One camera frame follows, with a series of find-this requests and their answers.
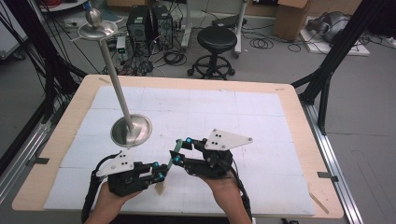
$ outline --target white paper sheet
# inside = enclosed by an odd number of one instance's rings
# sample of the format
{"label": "white paper sheet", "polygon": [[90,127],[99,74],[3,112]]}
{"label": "white paper sheet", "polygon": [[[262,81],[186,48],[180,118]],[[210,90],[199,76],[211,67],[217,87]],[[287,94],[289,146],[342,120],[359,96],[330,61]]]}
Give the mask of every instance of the white paper sheet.
{"label": "white paper sheet", "polygon": [[[135,161],[167,164],[176,140],[207,138],[214,128],[253,138],[231,149],[254,215],[314,215],[303,172],[283,109],[276,94],[123,88],[130,112],[150,119],[153,131],[132,148]],[[105,156],[123,150],[112,143],[110,129],[122,117],[112,87],[102,87],[64,156],[45,209],[79,210],[90,174]],[[197,150],[181,150],[201,159]],[[210,188],[199,178],[173,166],[160,196],[150,186],[122,207],[124,212],[173,215],[220,215]]]}

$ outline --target black stool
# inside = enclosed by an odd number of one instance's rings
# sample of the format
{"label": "black stool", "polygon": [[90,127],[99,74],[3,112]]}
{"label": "black stool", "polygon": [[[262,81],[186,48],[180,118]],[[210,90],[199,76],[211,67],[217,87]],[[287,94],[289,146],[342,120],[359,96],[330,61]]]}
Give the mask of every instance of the black stool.
{"label": "black stool", "polygon": [[[232,31],[224,27],[209,26],[200,31],[197,39],[198,43],[203,48],[209,50],[212,55],[199,58],[192,68],[187,71],[189,76],[194,74],[195,69],[202,75],[201,78],[221,77],[227,80],[227,75],[233,76],[235,74],[235,70],[231,68],[231,64],[225,58],[219,56],[222,52],[235,47],[237,40],[236,35]],[[209,63],[200,63],[201,60],[206,58],[210,58]],[[225,63],[218,65],[218,59],[223,60]],[[227,71],[221,72],[220,68],[225,68]]]}

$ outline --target gray floor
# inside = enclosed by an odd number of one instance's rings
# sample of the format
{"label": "gray floor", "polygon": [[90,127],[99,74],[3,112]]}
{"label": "gray floor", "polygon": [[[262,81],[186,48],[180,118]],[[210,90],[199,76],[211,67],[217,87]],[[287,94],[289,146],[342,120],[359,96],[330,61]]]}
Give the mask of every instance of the gray floor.
{"label": "gray floor", "polygon": [[[247,18],[247,25],[260,27],[273,20]],[[212,20],[206,16],[204,24]],[[191,35],[186,53],[187,62],[182,66],[163,66],[148,76],[187,76],[187,69],[202,54],[202,48]],[[73,64],[96,74],[82,55],[65,41]],[[101,71],[105,66],[95,42],[79,40],[77,44]],[[235,59],[231,52],[224,53],[236,71],[231,81],[291,83],[314,72],[325,55],[288,50],[289,44],[274,43],[271,49],[254,49],[249,40],[243,39],[242,54]],[[370,43],[366,46],[369,57],[347,56],[332,79],[326,119],[327,133],[332,148],[340,162],[352,196],[361,212],[364,223],[396,223],[396,50]],[[0,155],[18,134],[43,99],[43,91],[29,60],[7,60],[0,63]],[[77,223],[79,213],[19,212],[11,208],[13,198],[29,173],[26,167],[13,189],[0,204],[1,223]],[[345,219],[311,220],[298,218],[300,223],[347,223]],[[281,223],[278,218],[260,218],[259,223]]]}

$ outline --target white mounting plate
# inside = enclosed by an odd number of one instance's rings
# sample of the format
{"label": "white mounting plate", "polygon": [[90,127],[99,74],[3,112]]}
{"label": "white mounting plate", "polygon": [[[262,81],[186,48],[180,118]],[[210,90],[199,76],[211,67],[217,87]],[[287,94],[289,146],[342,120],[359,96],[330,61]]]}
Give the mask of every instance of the white mounting plate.
{"label": "white mounting plate", "polygon": [[97,176],[104,176],[104,175],[114,175],[117,173],[130,171],[134,169],[134,160],[132,156],[132,150],[127,148],[122,150],[116,158],[111,160],[106,166],[102,169],[99,169],[96,172]]}
{"label": "white mounting plate", "polygon": [[253,139],[251,137],[214,129],[207,139],[205,149],[225,151],[234,147],[241,147],[252,142]]}

